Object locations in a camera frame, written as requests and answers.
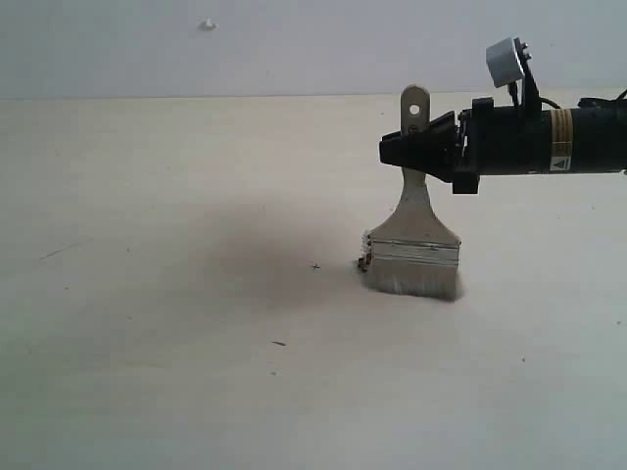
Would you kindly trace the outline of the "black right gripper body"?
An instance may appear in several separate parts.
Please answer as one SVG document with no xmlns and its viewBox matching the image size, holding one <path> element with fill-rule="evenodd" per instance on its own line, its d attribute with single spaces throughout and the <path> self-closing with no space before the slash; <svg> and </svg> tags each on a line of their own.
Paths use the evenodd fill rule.
<svg viewBox="0 0 627 470">
<path fill-rule="evenodd" d="M 497 107 L 491 98 L 472 101 L 459 114 L 461 156 L 454 164 L 452 191 L 474 195 L 486 175 L 547 174 L 552 151 L 551 112 L 529 117 L 522 107 Z"/>
</svg>

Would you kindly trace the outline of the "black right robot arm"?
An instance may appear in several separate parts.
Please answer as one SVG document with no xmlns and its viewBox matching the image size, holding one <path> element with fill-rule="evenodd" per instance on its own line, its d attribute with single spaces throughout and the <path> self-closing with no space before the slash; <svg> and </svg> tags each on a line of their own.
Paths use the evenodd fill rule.
<svg viewBox="0 0 627 470">
<path fill-rule="evenodd" d="M 485 175 L 589 174 L 626 168 L 626 103 L 581 100 L 576 109 L 531 116 L 514 106 L 475 99 L 422 131 L 382 137 L 381 162 L 418 170 L 475 194 Z"/>
</svg>

